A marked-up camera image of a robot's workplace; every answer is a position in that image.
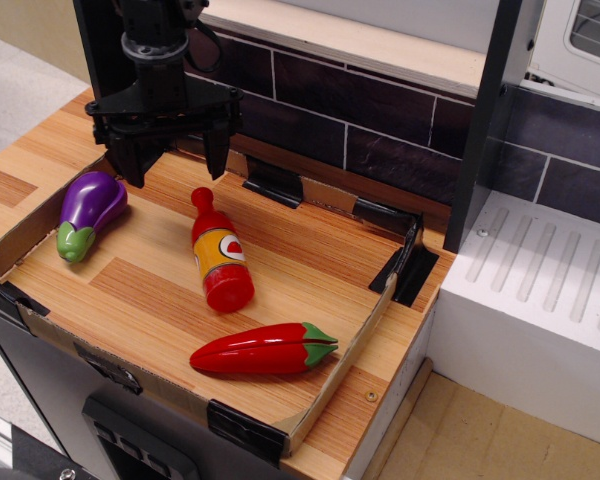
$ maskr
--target beige floor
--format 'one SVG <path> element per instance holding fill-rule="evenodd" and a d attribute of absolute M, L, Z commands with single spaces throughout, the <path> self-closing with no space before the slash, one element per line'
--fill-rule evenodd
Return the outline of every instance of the beige floor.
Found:
<path fill-rule="evenodd" d="M 600 444 L 433 373 L 378 478 L 600 480 Z"/>
<path fill-rule="evenodd" d="M 88 85 L 0 41 L 0 151 Z M 0 417 L 54 445 L 0 357 Z"/>

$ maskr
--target wooden countertop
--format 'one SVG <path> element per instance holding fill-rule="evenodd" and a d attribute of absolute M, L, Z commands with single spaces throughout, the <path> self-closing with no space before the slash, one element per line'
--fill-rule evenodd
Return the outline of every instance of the wooden countertop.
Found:
<path fill-rule="evenodd" d="M 0 239 L 104 150 L 93 143 L 79 96 L 0 153 Z M 349 218 L 303 203 L 290 210 L 241 188 L 227 174 L 212 182 L 203 164 L 164 155 L 130 208 L 107 228 L 87 259 L 70 267 L 42 242 L 8 280 L 51 310 L 47 318 L 90 344 L 204 398 L 215 398 L 283 429 L 310 405 L 378 300 L 367 289 L 400 246 Z M 191 190 L 214 190 L 234 222 L 256 285 L 242 311 L 218 315 L 204 302 L 193 262 Z M 335 479 L 348 462 L 403 362 L 451 265 L 443 235 L 425 231 L 441 259 L 412 308 L 392 303 L 338 391 L 300 448 L 282 467 L 313 479 Z M 218 336 L 262 324 L 311 321 L 340 339 L 340 350 L 316 370 L 291 377 L 218 377 L 188 365 L 189 355 Z"/>

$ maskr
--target bottle label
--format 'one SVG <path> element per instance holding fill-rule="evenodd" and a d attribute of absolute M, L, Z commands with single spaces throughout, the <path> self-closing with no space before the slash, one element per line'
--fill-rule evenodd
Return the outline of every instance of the bottle label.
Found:
<path fill-rule="evenodd" d="M 240 240 L 235 233 L 224 228 L 208 230 L 200 235 L 193 245 L 193 253 L 203 279 L 222 265 L 247 266 Z"/>

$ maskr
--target tile backsplash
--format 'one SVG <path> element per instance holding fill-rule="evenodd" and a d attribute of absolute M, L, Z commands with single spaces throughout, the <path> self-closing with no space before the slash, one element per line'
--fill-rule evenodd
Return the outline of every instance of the tile backsplash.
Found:
<path fill-rule="evenodd" d="M 474 99 L 216 31 L 190 73 L 244 90 L 243 135 L 453 203 Z M 600 223 L 600 112 L 519 89 L 494 188 Z"/>
<path fill-rule="evenodd" d="M 228 31 L 200 74 L 245 92 L 240 133 L 451 205 L 474 100 Z M 191 52 L 211 64 L 200 34 Z"/>
<path fill-rule="evenodd" d="M 600 223 L 600 111 L 516 94 L 494 188 Z"/>

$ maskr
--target toy food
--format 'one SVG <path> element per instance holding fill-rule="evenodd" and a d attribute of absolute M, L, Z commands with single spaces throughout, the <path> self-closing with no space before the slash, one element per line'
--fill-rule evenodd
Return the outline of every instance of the toy food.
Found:
<path fill-rule="evenodd" d="M 214 340 L 195 351 L 193 368 L 222 373 L 299 373 L 338 348 L 315 325 L 282 323 Z"/>
<path fill-rule="evenodd" d="M 104 172 L 78 177 L 67 190 L 60 213 L 57 248 L 70 263 L 82 261 L 96 234 L 127 206 L 122 182 Z"/>
<path fill-rule="evenodd" d="M 191 202 L 198 209 L 191 242 L 207 303 L 219 312 L 239 310 L 253 298 L 254 287 L 235 228 L 213 208 L 208 188 L 195 189 Z"/>

